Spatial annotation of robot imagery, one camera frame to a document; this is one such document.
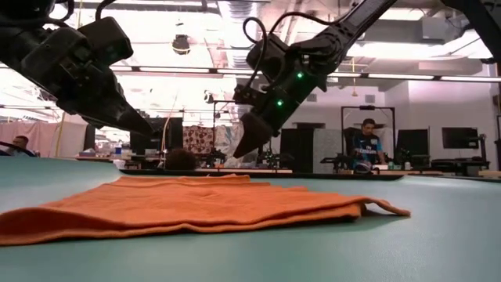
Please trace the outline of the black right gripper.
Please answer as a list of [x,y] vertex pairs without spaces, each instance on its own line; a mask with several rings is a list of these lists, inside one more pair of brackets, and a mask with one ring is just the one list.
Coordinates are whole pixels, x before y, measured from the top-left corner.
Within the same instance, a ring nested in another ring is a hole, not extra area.
[[[263,41],[258,64],[267,49]],[[233,99],[251,105],[241,117],[243,136],[233,156],[241,158],[279,134],[285,121],[316,88],[326,90],[327,75],[333,72],[333,43],[327,39],[313,38],[289,46],[285,65],[279,75],[268,81],[262,90],[253,89],[251,82],[238,85]]]

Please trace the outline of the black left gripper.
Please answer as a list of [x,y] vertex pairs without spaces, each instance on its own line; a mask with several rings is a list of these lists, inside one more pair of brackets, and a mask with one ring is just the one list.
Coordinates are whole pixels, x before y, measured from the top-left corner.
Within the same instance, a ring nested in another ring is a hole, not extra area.
[[153,134],[146,119],[117,92],[113,72],[75,29],[53,31],[21,60],[21,70],[55,96],[58,107],[70,114],[83,114],[96,128]]

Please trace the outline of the orange towel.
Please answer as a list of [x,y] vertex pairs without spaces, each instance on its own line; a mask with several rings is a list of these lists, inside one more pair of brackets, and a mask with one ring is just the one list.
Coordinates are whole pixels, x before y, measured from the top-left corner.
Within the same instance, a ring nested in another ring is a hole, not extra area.
[[357,219],[368,204],[409,216],[386,200],[253,182],[247,175],[122,176],[82,193],[0,214],[0,246],[177,231],[224,233]]

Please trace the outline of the black partition panel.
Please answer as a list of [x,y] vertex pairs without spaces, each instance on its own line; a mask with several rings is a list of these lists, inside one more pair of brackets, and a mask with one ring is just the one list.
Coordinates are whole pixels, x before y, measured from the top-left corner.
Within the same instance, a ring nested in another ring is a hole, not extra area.
[[293,159],[284,166],[296,173],[313,173],[312,128],[286,128],[280,137],[280,153],[289,154]]

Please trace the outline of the cluttered work table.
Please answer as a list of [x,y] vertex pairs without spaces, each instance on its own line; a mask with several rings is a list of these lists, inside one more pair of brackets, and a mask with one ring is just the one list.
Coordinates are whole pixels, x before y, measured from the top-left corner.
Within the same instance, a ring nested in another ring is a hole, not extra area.
[[74,157],[78,161],[94,161],[112,163],[120,170],[156,169],[161,163],[161,156],[152,149],[140,151],[138,154],[131,149],[116,147],[111,153],[97,153],[86,150]]

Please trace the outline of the patterned cloth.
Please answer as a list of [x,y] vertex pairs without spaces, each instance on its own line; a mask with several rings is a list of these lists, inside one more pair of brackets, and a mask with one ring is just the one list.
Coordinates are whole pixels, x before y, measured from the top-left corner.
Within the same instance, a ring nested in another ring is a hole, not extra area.
[[209,154],[214,145],[212,128],[197,125],[183,128],[183,148],[194,154]]

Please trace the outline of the black monitor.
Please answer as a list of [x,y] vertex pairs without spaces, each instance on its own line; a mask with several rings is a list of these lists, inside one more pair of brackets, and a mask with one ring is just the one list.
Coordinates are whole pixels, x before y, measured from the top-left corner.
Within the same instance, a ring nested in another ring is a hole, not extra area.
[[412,168],[430,165],[427,129],[402,129],[398,131],[395,161],[401,165],[409,162]]
[[164,139],[164,149],[172,150],[183,147],[183,119],[181,117],[171,117],[168,121],[166,131],[164,124],[165,117],[148,117],[146,122],[153,130],[151,136],[144,136],[135,132],[130,133],[130,149],[136,155],[153,156],[162,151],[161,142]]
[[444,149],[478,149],[478,130],[468,127],[442,128]]

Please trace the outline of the person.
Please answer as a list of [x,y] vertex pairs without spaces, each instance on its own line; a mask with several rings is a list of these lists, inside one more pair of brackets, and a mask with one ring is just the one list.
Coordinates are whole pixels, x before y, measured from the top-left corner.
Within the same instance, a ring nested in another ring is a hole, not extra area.
[[385,153],[380,138],[373,133],[376,122],[367,118],[362,122],[361,131],[352,138],[353,169],[356,173],[371,173],[374,165],[386,165]]
[[165,158],[164,168],[166,170],[192,171],[196,167],[196,155],[185,149],[174,149]]
[[38,157],[37,152],[27,149],[28,142],[26,136],[16,136],[11,142],[13,147],[7,147],[5,152],[13,157]]

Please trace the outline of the grey partition panel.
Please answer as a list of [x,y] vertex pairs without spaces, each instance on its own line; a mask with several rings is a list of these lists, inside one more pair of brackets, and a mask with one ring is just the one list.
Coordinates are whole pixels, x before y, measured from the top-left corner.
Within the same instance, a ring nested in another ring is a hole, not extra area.
[[336,157],[341,149],[341,130],[317,128],[313,131],[313,172],[331,174],[333,165],[321,162],[325,157]]

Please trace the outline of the pink curtain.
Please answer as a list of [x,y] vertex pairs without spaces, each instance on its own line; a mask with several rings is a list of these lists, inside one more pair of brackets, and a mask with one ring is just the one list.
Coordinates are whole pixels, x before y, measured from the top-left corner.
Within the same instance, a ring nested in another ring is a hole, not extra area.
[[0,141],[10,142],[16,136],[29,139],[27,148],[42,157],[74,157],[84,149],[87,126],[70,122],[0,123]]

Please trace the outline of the green table mat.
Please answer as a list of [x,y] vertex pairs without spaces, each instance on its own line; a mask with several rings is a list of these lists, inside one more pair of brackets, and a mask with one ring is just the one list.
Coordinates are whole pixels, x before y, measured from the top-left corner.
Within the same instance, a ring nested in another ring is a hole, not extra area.
[[0,282],[501,282],[501,182],[302,179],[383,198],[353,223],[0,248]]

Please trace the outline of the black desk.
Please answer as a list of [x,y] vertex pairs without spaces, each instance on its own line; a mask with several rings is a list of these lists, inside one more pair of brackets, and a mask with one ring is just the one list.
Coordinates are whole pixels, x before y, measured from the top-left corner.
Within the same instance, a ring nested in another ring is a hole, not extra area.
[[432,170],[466,177],[477,177],[480,171],[489,169],[489,166],[489,161],[483,161],[479,157],[435,159],[431,161]]

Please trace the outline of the black stand frame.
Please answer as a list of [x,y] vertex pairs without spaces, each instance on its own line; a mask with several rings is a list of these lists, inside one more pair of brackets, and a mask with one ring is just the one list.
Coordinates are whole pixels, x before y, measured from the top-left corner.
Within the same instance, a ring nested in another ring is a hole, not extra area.
[[[362,120],[359,120],[358,124],[347,125],[348,118],[353,114],[354,111],[359,112],[370,112],[370,111],[380,111],[386,118],[391,122],[391,128],[389,131],[385,132],[384,124],[380,124],[376,121],[376,118],[366,116]],[[387,164],[376,164],[373,166],[371,173],[356,173],[353,169],[353,157],[351,156],[352,151],[352,138],[355,133],[361,131],[362,122],[367,119],[372,118],[376,122],[376,127],[373,133],[380,138],[382,143],[382,148],[385,153],[385,159]],[[343,165],[346,168],[351,169],[353,174],[356,175],[372,175],[376,174],[381,170],[388,169],[388,163],[391,161],[391,155],[395,152],[395,109],[394,107],[378,107],[374,105],[361,105],[361,106],[343,106],[341,108],[341,138],[342,138],[342,154],[344,157]]]
[[238,115],[233,100],[216,99],[212,106],[212,151],[232,158],[239,139]]

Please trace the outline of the long ceiling light rail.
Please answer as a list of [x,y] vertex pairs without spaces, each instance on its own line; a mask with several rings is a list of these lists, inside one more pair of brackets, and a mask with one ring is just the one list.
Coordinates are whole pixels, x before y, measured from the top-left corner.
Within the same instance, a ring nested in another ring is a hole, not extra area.
[[[218,69],[206,67],[140,67],[140,66],[112,66],[112,71],[120,74],[195,74],[195,75],[236,75],[251,76],[254,72],[248,69]],[[328,78],[354,79],[384,79],[409,81],[444,81],[444,82],[473,82],[473,83],[501,83],[501,77],[438,75],[438,74],[385,74],[364,72],[339,72],[327,75]]]

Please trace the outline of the silver ventilation duct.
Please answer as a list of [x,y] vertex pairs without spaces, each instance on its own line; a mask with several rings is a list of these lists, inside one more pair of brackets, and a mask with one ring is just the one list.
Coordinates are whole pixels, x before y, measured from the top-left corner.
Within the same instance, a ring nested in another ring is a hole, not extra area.
[[229,66],[248,68],[246,58],[254,44],[244,34],[243,22],[248,17],[258,16],[258,4],[248,0],[218,0],[218,7]]

